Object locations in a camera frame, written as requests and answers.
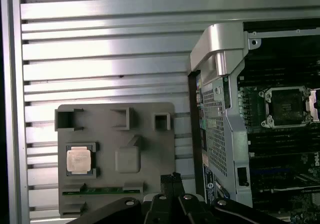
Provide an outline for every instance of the cpu socket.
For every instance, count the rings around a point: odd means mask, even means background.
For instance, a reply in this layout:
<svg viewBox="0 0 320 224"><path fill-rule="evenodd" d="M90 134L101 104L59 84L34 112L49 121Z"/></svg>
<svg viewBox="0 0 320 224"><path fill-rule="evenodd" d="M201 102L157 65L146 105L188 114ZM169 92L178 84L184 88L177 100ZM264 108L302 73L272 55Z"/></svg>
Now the cpu socket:
<svg viewBox="0 0 320 224"><path fill-rule="evenodd" d="M311 123L309 110L310 89L305 86L270 88L259 92L265 99L265 128L302 127Z"/></svg>

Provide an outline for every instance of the motherboard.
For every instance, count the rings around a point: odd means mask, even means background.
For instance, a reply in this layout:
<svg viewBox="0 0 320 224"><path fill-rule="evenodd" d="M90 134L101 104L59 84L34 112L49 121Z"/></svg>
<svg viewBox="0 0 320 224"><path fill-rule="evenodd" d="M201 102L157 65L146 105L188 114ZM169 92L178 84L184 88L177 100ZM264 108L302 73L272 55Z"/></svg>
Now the motherboard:
<svg viewBox="0 0 320 224"><path fill-rule="evenodd" d="M268 44L246 56L237 79L253 207L292 224L319 223L319 57Z"/></svg>

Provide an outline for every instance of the aluminum wall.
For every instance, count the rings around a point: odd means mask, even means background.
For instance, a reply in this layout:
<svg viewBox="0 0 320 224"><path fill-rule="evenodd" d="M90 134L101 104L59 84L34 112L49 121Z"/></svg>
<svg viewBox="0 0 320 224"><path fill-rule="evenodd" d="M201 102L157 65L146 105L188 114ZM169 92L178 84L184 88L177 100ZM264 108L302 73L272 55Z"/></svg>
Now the aluminum wall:
<svg viewBox="0 0 320 224"><path fill-rule="evenodd" d="M21 0L13 6L21 8L15 35L17 45L23 43L15 68L24 99L18 92L16 105L25 116L18 119L18 194L30 210L20 214L22 223L30 215L38 224L70 221L59 219L57 210L53 120L60 104L172 102L176 170L193 192L186 72L203 30L222 21L320 17L320 0Z"/></svg>

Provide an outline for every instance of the metal panel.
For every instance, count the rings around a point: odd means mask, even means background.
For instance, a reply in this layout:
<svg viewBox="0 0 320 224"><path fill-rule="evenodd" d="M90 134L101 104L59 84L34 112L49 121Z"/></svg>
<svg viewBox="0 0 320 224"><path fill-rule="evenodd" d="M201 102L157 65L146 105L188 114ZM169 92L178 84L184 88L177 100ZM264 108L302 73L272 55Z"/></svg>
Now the metal panel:
<svg viewBox="0 0 320 224"><path fill-rule="evenodd" d="M23 77L25 81L32 81L186 72L187 60L188 56L183 55L36 62L24 65Z"/></svg>
<svg viewBox="0 0 320 224"><path fill-rule="evenodd" d="M146 77L141 78L137 76L134 78L118 78L111 80L79 80L69 82L46 82L40 84L27 85L24 88L25 93L39 93L39 92L57 92L67 90L94 90L94 89L112 89L121 87L138 87L138 86L158 86L158 85L173 85L186 84L187 77L183 73L181 75L166 76L166 77Z"/></svg>
<svg viewBox="0 0 320 224"><path fill-rule="evenodd" d="M207 26L217 22L225 22L232 20L272 20L283 18L308 18L316 17L320 15L320 11L317 8L304 9L300 11L297 9L273 9L273 10L243 10L243 11L227 11L219 12L217 14L207 13L181 13L179 15L159 15L159 16L120 16L117 18L96 20L60 20L54 22L40 22L40 23L28 23L22 24L23 33L28 32L42 32L42 31L57 31L57 30L76 30L76 29L97 29L97 28L111 28L111 27L123 27L130 29L132 26L141 25L148 27L149 25L155 25L161 27L165 25L178 25L181 28L190 23L199 22L207 23Z"/></svg>
<svg viewBox="0 0 320 224"><path fill-rule="evenodd" d="M29 169L28 177L29 186L58 184L58 168Z"/></svg>
<svg viewBox="0 0 320 224"><path fill-rule="evenodd" d="M189 52L201 33L221 21L319 17L320 0L25 0L21 16L25 86L20 98L27 102L28 184L36 188L30 190L36 207L30 217L32 223L62 224L70 219L57 218L58 195L46 189L58 181L54 109L172 102L176 170L192 193L186 75ZM45 191L48 201L42 200Z"/></svg>
<svg viewBox="0 0 320 224"><path fill-rule="evenodd" d="M30 207L50 207L58 205L58 189L29 190Z"/></svg>
<svg viewBox="0 0 320 224"><path fill-rule="evenodd" d="M132 34L156 34L156 33L179 33L179 32L200 32L209 24L185 24L165 25L165 26L144 26L144 27L125 27L125 28L107 28L93 30L74 30L74 31L51 31L38 33L22 34L23 40L46 40L60 38L75 38L75 37L92 37L92 36L119 36Z"/></svg>
<svg viewBox="0 0 320 224"><path fill-rule="evenodd" d="M20 0L1 0L6 150L11 223L29 222Z"/></svg>
<svg viewBox="0 0 320 224"><path fill-rule="evenodd" d="M91 0L22 4L21 17L23 20L31 20L141 13L310 8L319 5L319 0Z"/></svg>
<svg viewBox="0 0 320 224"><path fill-rule="evenodd" d="M23 45L24 60L80 58L190 51L199 34Z"/></svg>

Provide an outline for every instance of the perforated metal grille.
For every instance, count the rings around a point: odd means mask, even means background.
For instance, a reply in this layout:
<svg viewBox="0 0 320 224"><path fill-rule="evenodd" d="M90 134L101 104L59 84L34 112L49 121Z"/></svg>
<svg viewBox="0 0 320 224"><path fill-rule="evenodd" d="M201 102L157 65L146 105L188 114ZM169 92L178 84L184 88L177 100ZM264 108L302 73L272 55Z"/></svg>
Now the perforated metal grille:
<svg viewBox="0 0 320 224"><path fill-rule="evenodd" d="M223 126L223 103L214 101L214 91L203 93L204 118L206 120L206 141L209 162L222 174L227 176L227 162L225 152L224 126Z"/></svg>

